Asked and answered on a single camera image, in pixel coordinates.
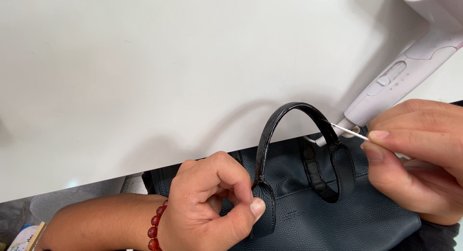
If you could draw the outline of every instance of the cotton swab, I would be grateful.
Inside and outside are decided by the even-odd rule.
[[[343,130],[343,131],[345,131],[345,132],[347,132],[347,133],[350,133],[351,135],[357,136],[357,137],[359,137],[359,138],[361,138],[361,139],[363,139],[363,140],[365,140],[365,141],[370,141],[370,139],[368,139],[367,137],[365,137],[365,136],[363,136],[363,135],[360,135],[360,134],[358,134],[358,133],[356,133],[356,132],[353,132],[353,131],[351,131],[351,130],[348,130],[348,129],[343,128],[343,127],[341,127],[341,126],[339,126],[339,125],[336,125],[336,124],[332,124],[332,123],[330,123],[330,124],[333,125],[334,127],[338,128],[338,129],[341,129],[341,130]],[[403,155],[403,154],[401,154],[401,153],[395,153],[395,154],[398,155],[398,157],[404,157],[404,158],[407,159],[407,160],[411,160],[410,157],[408,157],[408,156],[406,156],[406,155]]]

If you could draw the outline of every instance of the bag strap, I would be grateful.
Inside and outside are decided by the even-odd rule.
[[[327,183],[323,181],[320,168],[315,161],[312,146],[304,144],[301,154],[307,171],[307,178],[312,189],[325,201],[335,203],[348,198],[355,187],[355,168],[354,162],[350,157],[348,148],[342,144],[327,118],[314,106],[306,103],[288,103],[278,108],[269,118],[263,129],[258,151],[256,155],[256,175],[252,191],[254,196],[263,199],[266,209],[262,217],[254,224],[250,238],[267,236],[275,230],[275,195],[272,187],[265,181],[265,164],[269,151],[270,139],[276,126],[285,114],[293,109],[298,109],[307,114],[320,129],[325,137],[327,147],[330,152],[330,160],[336,175],[338,191],[333,191]]]

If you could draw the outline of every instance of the black leather bag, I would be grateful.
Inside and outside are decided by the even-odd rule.
[[[327,145],[303,137],[269,143],[281,118],[298,109],[309,115]],[[361,129],[365,135],[367,128]],[[340,139],[321,112],[305,103],[281,106],[265,125],[258,147],[229,153],[254,179],[253,193],[266,211],[250,237],[231,251],[389,250],[421,226],[368,181],[368,161],[359,138]],[[169,196],[180,165],[151,171],[154,192]],[[233,208],[227,199],[221,215]]]

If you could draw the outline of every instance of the fingernail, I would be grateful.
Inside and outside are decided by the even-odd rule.
[[[389,132],[386,130],[373,130],[370,131],[369,134],[373,139],[384,139],[387,135],[389,135]]]
[[[263,200],[259,198],[254,198],[251,203],[251,212],[256,218],[256,221],[259,220],[259,218],[262,216],[263,212],[265,211],[265,203]]]
[[[367,158],[371,162],[378,162],[384,160],[384,152],[382,149],[369,145],[362,147],[362,150],[367,154]]]

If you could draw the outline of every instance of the hair dryer button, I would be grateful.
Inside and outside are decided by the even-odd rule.
[[[367,90],[369,96],[379,94],[391,81],[386,76],[378,78],[376,82],[372,83]]]

